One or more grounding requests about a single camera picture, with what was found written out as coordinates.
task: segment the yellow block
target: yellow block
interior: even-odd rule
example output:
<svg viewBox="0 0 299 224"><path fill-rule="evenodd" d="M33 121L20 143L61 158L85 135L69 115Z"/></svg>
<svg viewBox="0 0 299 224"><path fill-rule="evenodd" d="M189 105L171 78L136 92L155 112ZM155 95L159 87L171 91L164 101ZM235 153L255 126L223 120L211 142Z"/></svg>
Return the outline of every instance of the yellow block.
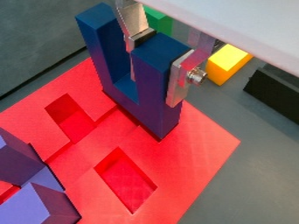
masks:
<svg viewBox="0 0 299 224"><path fill-rule="evenodd" d="M251 59L252 55L247 52L224 45L208 58L205 71L209 80L220 86Z"/></svg>

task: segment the purple block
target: purple block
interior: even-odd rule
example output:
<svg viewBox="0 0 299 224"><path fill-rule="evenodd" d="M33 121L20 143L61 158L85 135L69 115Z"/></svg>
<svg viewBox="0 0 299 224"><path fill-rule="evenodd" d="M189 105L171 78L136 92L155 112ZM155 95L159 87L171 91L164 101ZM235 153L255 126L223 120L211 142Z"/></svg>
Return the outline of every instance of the purple block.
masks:
<svg viewBox="0 0 299 224"><path fill-rule="evenodd" d="M52 174L48 166L44 166L44 168L32 176L32 178L24 183L23 186L25 186L28 183L35 183L40 186L47 186L52 190L56 190L61 193L64 192L61 184Z"/></svg>
<svg viewBox="0 0 299 224"><path fill-rule="evenodd" d="M33 147L0 128L0 180L21 186L44 166Z"/></svg>
<svg viewBox="0 0 299 224"><path fill-rule="evenodd" d="M1 223L72 224L80 219L67 195L29 183L0 206Z"/></svg>

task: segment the red shape sorter board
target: red shape sorter board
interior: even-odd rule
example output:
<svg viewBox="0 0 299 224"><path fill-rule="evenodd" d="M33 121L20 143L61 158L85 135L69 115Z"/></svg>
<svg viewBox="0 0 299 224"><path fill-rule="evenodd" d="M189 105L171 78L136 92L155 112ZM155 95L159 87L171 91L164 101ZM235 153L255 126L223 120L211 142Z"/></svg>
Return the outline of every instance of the red shape sorter board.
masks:
<svg viewBox="0 0 299 224"><path fill-rule="evenodd" d="M81 215L79 223L176 223L239 140L187 102L157 142L101 92L91 59L0 115L36 149ZM15 186L0 182L0 204Z"/></svg>

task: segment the black block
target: black block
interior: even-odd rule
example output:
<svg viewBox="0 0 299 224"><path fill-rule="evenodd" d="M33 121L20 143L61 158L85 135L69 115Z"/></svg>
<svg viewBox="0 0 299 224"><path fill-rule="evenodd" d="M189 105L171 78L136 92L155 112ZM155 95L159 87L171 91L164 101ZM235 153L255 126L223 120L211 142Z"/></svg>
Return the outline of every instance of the black block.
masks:
<svg viewBox="0 0 299 224"><path fill-rule="evenodd" d="M299 79L266 65L250 78L244 91L299 124Z"/></svg>

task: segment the rectangular hole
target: rectangular hole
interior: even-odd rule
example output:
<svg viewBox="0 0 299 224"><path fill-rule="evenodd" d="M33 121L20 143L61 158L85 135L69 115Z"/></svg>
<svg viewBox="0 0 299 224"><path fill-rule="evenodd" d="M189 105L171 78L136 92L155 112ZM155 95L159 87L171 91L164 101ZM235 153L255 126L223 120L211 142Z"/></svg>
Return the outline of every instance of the rectangular hole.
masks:
<svg viewBox="0 0 299 224"><path fill-rule="evenodd" d="M68 94L52 102L45 110L73 143L96 128L96 124Z"/></svg>
<svg viewBox="0 0 299 224"><path fill-rule="evenodd" d="M153 181L119 148L100 161L95 170L133 214L155 192Z"/></svg>

